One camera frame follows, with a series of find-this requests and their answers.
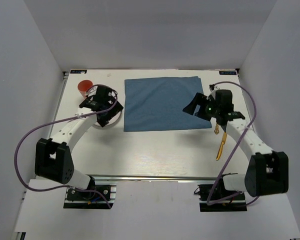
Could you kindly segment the white plate with red characters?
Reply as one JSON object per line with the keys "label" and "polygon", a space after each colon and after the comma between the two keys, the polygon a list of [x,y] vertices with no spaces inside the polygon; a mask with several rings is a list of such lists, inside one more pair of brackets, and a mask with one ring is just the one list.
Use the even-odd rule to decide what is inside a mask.
{"label": "white plate with red characters", "polygon": [[[110,127],[110,126],[113,126],[113,125],[116,125],[117,122],[120,121],[121,117],[122,117],[122,113],[123,111],[120,111],[117,115],[115,115],[105,126],[104,128],[107,128],[107,127]],[[98,129],[98,128],[102,128],[102,126],[96,122],[93,126],[93,128],[95,129]]]}

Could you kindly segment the pink plastic cup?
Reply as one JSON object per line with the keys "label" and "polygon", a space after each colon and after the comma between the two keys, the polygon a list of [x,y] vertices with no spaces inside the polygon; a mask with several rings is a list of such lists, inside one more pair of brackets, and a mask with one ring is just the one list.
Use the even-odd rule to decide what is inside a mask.
{"label": "pink plastic cup", "polygon": [[85,99],[87,91],[93,86],[93,82],[85,79],[78,83],[77,89],[79,93],[82,95],[82,97]]}

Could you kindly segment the blue cloth napkin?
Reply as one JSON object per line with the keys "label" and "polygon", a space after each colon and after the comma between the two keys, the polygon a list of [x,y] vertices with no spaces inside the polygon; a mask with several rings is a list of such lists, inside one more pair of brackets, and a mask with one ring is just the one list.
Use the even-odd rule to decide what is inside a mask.
{"label": "blue cloth napkin", "polygon": [[183,112],[203,92],[198,76],[154,77],[124,81],[125,132],[210,129],[210,121]]}

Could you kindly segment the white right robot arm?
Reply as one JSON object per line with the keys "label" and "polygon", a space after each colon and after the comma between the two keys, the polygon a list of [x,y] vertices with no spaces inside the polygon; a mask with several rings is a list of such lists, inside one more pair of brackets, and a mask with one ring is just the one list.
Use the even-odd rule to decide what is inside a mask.
{"label": "white right robot arm", "polygon": [[215,119],[223,129],[223,136],[235,140],[234,150],[240,148],[249,163],[245,174],[224,174],[221,169],[207,197],[212,200],[214,191],[222,200],[247,192],[252,197],[286,193],[289,189],[289,158],[283,151],[274,151],[250,128],[251,122],[234,110],[233,94],[227,89],[210,85],[210,95],[196,93],[193,100],[182,110],[203,120]]}

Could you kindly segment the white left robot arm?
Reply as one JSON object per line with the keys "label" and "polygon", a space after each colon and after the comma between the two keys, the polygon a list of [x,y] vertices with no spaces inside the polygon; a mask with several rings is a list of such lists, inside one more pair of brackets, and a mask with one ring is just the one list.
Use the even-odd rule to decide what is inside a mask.
{"label": "white left robot arm", "polygon": [[72,151],[81,137],[94,124],[105,127],[123,106],[114,89],[97,84],[96,90],[79,105],[73,118],[49,139],[36,143],[34,172],[37,176],[78,189],[84,199],[95,196],[93,178],[75,169]]}

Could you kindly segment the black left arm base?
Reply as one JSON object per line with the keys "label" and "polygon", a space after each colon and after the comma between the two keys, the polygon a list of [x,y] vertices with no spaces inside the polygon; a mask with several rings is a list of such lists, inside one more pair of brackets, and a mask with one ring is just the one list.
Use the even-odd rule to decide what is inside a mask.
{"label": "black left arm base", "polygon": [[114,181],[95,181],[95,192],[77,191],[75,188],[66,190],[63,208],[78,210],[110,210],[114,205],[117,183]]}

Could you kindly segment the gold fork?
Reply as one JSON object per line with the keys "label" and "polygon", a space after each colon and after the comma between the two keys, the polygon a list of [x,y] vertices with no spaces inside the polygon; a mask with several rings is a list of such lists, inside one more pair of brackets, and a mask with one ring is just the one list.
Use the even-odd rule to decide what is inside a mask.
{"label": "gold fork", "polygon": [[218,134],[220,133],[219,125],[218,125],[218,124],[215,125],[214,133],[215,133],[216,135],[218,135]]}

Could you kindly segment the gold knife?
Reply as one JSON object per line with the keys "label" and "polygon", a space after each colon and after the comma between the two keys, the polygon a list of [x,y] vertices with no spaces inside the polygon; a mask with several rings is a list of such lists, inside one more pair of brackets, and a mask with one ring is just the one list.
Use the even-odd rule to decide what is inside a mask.
{"label": "gold knife", "polygon": [[222,135],[222,139],[221,139],[221,143],[220,143],[220,146],[219,146],[217,155],[216,155],[216,160],[217,160],[217,161],[219,161],[220,158],[221,158],[221,156],[222,156],[223,148],[224,148],[224,145],[225,145],[225,143],[226,143],[226,140],[227,140],[227,133],[224,132],[223,135]]}

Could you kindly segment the right table corner label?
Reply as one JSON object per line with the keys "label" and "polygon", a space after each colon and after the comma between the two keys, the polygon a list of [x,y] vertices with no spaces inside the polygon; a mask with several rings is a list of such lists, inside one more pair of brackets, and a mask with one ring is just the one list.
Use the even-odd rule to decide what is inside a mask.
{"label": "right table corner label", "polygon": [[236,76],[237,72],[236,71],[219,71],[220,75],[225,75],[225,76]]}

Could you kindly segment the table corner label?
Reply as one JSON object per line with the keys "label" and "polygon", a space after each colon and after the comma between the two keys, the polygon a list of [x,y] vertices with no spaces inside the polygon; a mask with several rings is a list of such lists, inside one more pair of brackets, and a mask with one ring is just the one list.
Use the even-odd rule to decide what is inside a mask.
{"label": "table corner label", "polygon": [[72,69],[70,74],[86,74],[87,70],[86,69]]}
{"label": "table corner label", "polygon": [[220,75],[225,75],[225,76],[236,76],[237,72],[236,71],[219,71]]}

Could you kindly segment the left table corner label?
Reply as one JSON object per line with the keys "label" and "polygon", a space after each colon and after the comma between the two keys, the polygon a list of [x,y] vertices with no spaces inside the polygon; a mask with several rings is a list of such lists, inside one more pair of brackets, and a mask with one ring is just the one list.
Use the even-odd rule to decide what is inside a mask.
{"label": "left table corner label", "polygon": [[70,74],[86,74],[87,70],[86,69],[72,69]]}

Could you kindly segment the aluminium table edge rail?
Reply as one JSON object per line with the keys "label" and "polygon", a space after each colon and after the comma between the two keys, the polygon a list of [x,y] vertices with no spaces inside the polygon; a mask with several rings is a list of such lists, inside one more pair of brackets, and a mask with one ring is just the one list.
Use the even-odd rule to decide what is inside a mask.
{"label": "aluminium table edge rail", "polygon": [[205,180],[216,180],[216,177],[203,177],[203,176],[154,176],[154,175],[110,175],[110,174],[92,174],[97,180],[109,181],[147,181],[147,180],[185,180],[185,181],[205,181]]}

